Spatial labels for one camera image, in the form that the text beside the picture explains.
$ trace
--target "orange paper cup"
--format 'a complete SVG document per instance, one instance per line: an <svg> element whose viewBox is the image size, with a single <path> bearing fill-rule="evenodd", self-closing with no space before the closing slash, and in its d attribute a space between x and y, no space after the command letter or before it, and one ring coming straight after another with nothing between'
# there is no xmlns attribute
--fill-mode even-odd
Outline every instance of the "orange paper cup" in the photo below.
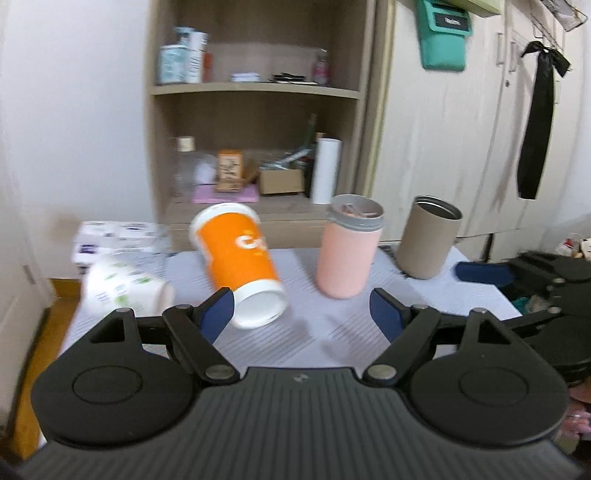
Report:
<svg viewBox="0 0 591 480"><path fill-rule="evenodd" d="M192 221L189 238L202 252L216 288L234 292L239 328L271 323L287 308L287 295L273 267L255 211L240 203L219 203Z"/></svg>

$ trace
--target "teal wall organizer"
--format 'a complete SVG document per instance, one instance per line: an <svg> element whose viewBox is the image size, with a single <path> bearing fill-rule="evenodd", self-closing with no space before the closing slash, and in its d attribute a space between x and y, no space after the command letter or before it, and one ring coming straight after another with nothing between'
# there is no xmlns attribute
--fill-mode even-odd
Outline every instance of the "teal wall organizer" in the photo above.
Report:
<svg viewBox="0 0 591 480"><path fill-rule="evenodd" d="M472 35L464 9L437 0L417 0L421 63L427 70L461 72L466 67L466 37Z"/></svg>

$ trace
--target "wooden floor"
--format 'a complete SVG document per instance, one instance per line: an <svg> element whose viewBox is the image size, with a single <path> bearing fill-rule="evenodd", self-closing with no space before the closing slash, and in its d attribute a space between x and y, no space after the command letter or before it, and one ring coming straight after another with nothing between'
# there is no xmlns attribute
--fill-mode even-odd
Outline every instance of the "wooden floor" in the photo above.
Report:
<svg viewBox="0 0 591 480"><path fill-rule="evenodd" d="M15 427L12 436L2 442L0 451L8 451L16 457L26 459L37 450L40 430L31 407L31 387L39 374L53 362L60 351L66 331L70 326L79 301L77 283L54 281L60 298L51 307L47 320L41 327L37 343L27 366L17 404Z"/></svg>

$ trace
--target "shelf board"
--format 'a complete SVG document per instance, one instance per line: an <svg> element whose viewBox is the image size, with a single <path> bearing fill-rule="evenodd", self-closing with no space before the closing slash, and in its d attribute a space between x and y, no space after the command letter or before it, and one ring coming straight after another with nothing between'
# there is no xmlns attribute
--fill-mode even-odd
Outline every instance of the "shelf board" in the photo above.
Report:
<svg viewBox="0 0 591 480"><path fill-rule="evenodd" d="M360 93L355 90L320 87L317 85L294 85L292 83L270 82L181 83L176 85L155 85L150 88L150 93L152 95L172 95L175 93L196 92L285 92L352 99L358 99L360 97Z"/></svg>
<svg viewBox="0 0 591 480"><path fill-rule="evenodd" d="M256 203L247 203L261 218L261 222L277 220L326 220L327 205L314 205L302 194L261 196ZM167 225L191 223L195 215L209 207L173 198L164 214Z"/></svg>

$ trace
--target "pink mat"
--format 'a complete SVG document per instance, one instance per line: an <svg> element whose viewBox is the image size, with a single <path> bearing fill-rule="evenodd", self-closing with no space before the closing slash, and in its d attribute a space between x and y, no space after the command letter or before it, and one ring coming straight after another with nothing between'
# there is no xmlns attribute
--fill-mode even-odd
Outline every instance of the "pink mat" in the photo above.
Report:
<svg viewBox="0 0 591 480"><path fill-rule="evenodd" d="M241 192L216 192L215 185L198 185L193 195L193 203L255 203L258 202L258 187L253 183L247 185Z"/></svg>

